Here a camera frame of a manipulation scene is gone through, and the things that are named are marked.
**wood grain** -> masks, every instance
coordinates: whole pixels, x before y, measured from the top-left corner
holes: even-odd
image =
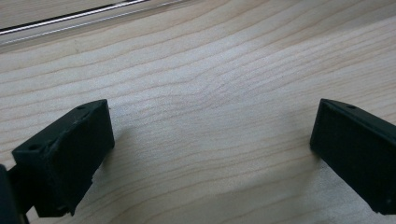
[[[2,0],[0,29],[118,2],[117,0]]]
[[[309,149],[320,98],[396,123],[396,3],[207,0],[0,55],[0,162],[107,98],[77,213],[33,223],[394,223]]]

